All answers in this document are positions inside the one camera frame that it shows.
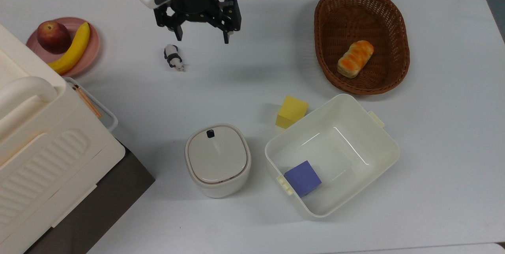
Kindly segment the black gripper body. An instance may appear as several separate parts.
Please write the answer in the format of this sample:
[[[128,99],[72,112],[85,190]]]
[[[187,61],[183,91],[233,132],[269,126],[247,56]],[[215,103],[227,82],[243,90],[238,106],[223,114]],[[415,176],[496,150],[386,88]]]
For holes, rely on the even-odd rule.
[[[172,32],[186,21],[208,23],[231,33],[241,29],[238,0],[170,0],[153,11],[157,25]]]

